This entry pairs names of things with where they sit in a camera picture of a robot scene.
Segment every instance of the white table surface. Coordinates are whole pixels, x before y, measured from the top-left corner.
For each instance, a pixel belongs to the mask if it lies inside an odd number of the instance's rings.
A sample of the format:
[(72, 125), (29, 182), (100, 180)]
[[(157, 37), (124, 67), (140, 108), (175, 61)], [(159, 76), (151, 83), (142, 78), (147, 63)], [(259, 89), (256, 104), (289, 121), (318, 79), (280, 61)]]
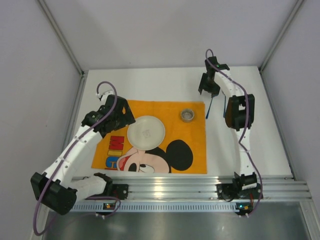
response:
[[(101, 102), (96, 98), (96, 87), (101, 81), (114, 84), (118, 95), (127, 100), (142, 101), (203, 101), (207, 111), (211, 95), (198, 92), (205, 67), (109, 69), (88, 72), (82, 96), (76, 127), (90, 111), (98, 110)], [(289, 163), (277, 130), (267, 95), (255, 66), (230, 68), (235, 81), (242, 84), (255, 97), (254, 122), (251, 128), (250, 144), (253, 161), (263, 177), (292, 176)], [(107, 85), (101, 91), (107, 91)], [(95, 151), (76, 172), (75, 177), (105, 173), (115, 176), (233, 176), (240, 167), (235, 161), (234, 140), (223, 118), (224, 96), (220, 93), (212, 102), (209, 118), (206, 120), (207, 174), (140, 173), (91, 168)]]

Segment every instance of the black bracket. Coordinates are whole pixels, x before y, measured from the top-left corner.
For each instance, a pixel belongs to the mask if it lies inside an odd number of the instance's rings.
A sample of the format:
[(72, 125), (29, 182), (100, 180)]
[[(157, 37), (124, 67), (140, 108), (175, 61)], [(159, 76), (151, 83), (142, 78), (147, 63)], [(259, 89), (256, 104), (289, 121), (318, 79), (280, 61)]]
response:
[[(109, 95), (105, 101), (104, 105), (101, 105), (98, 111), (91, 111), (85, 115), (82, 126), (87, 125), (89, 127), (97, 123), (101, 118), (103, 118), (107, 112), (111, 109), (115, 101), (115, 95)], [(116, 131), (124, 128), (127, 125), (135, 123), (135, 117), (132, 114), (128, 101), (118, 96), (116, 100), (116, 105), (112, 113), (99, 125), (94, 128), (95, 132), (99, 132), (104, 138), (111, 131)]]
[[(219, 64), (216, 56), (211, 56), (208, 58), (208, 60), (219, 70), (230, 70), (227, 64)], [(207, 60), (205, 60), (204, 63), (206, 73), (202, 74), (198, 91), (200, 94), (202, 94), (202, 91), (204, 90), (210, 93), (211, 97), (217, 96), (220, 92), (220, 86), (215, 82), (215, 73), (217, 70), (214, 69)]]
[[(251, 124), (255, 119), (255, 96), (248, 94), (249, 102), (249, 122), (248, 129), (251, 128)], [(225, 123), (229, 128), (240, 131), (245, 127), (246, 123), (246, 99), (245, 96), (232, 96), (228, 100), (228, 104), (225, 111)]]
[[(256, 184), (256, 187), (246, 188), (246, 186), (249, 187), (252, 184)], [(239, 176), (234, 173), (232, 183), (217, 184), (216, 190), (218, 199), (231, 202), (237, 199), (250, 199), (251, 196), (254, 199), (258, 199), (261, 192), (261, 185), (257, 183), (257, 175), (254, 172), (247, 176), (244, 174)]]
[[(40, 194), (48, 180), (49, 179), (45, 174), (41, 175), (38, 172), (31, 177), (31, 186), (36, 200), (39, 200)], [(52, 181), (49, 184), (41, 203), (58, 214), (65, 215), (73, 208), (77, 200), (76, 192), (76, 189), (61, 186), (59, 180)]]
[(113, 180), (102, 173), (95, 173), (95, 176), (103, 178), (106, 181), (104, 192), (96, 194), (93, 197), (116, 197), (120, 200), (125, 200), (128, 197), (129, 185), (128, 184), (113, 184)]

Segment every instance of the white plate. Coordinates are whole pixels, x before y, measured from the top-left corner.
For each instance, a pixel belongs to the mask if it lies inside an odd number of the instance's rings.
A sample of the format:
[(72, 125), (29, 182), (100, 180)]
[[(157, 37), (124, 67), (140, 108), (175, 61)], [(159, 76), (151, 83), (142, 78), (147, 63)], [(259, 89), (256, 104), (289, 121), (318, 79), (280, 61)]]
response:
[(147, 151), (158, 147), (165, 139), (166, 129), (154, 116), (141, 116), (127, 131), (129, 143), (136, 149)]

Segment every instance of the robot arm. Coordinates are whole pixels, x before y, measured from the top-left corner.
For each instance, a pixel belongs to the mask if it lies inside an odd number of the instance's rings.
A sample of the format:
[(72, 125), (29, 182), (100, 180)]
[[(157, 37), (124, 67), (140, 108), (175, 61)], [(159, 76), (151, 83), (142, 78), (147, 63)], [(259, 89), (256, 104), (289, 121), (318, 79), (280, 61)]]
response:
[(118, 96), (112, 113), (90, 129), (109, 112), (114, 101), (115, 96), (109, 95), (105, 104), (98, 111), (88, 113), (72, 141), (61, 155), (42, 174), (36, 172), (31, 178), (33, 192), (38, 200), (44, 186), (53, 176), (41, 203), (61, 215), (68, 213), (78, 201), (92, 195), (104, 193), (109, 196), (111, 193), (112, 180), (101, 173), (96, 173), (94, 176), (76, 182), (71, 181), (88, 153), (96, 147), (106, 134), (135, 122), (127, 100)]
[[(230, 68), (227, 64), (219, 64), (216, 56), (209, 57), (208, 60), (216, 69), (213, 68), (208, 61), (205, 61), (206, 73), (203, 73), (198, 91), (200, 94), (203, 90), (211, 93), (211, 96), (217, 96), (222, 90), (226, 99), (228, 99), (227, 107), (225, 111), (225, 123), (231, 129), (235, 153), (237, 161), (240, 162), (240, 172), (234, 173), (233, 187), (235, 191), (240, 193), (247, 189), (253, 189), (257, 187), (257, 176), (255, 169), (250, 162), (247, 152), (250, 152), (250, 128), (254, 122), (254, 110), (255, 110), (255, 97), (253, 94), (248, 94), (248, 106), (246, 105), (244, 91), (230, 81), (231, 74)], [(243, 129), (246, 121), (246, 110), (249, 110), (248, 125), (245, 134), (242, 137)]]

